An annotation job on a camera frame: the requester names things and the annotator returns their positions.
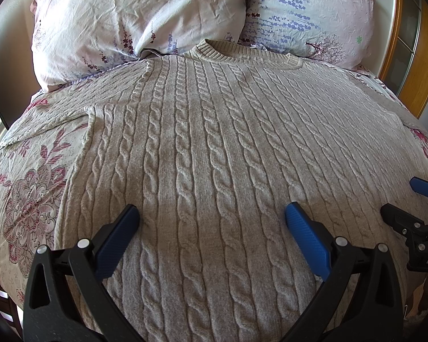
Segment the wooden headboard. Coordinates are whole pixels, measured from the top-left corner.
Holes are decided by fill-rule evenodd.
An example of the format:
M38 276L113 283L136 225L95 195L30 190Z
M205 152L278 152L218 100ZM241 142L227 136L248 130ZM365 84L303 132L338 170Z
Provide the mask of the wooden headboard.
M363 65L420 117L428 103L428 0L377 0Z

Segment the floral pillow right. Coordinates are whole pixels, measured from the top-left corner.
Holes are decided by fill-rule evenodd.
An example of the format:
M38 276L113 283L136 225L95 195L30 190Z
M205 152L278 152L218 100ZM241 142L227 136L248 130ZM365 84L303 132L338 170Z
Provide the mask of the floral pillow right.
M352 70L368 57L376 0L246 0L239 42Z

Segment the floral pillow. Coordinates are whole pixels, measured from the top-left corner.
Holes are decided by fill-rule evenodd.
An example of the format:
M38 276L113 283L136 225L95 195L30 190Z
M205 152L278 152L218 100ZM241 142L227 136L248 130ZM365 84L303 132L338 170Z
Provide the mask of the floral pillow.
M376 0L246 0L239 42L352 70L368 57Z
M178 55L204 39L236 42L245 0L35 0L36 79L52 91L149 53Z

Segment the floral pillow left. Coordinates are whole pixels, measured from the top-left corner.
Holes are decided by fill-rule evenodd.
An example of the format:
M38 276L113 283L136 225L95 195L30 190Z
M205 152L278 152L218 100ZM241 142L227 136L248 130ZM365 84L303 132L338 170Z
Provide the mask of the floral pillow left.
M149 53L178 55L204 39L236 42L245 0L35 0L36 79L52 91Z

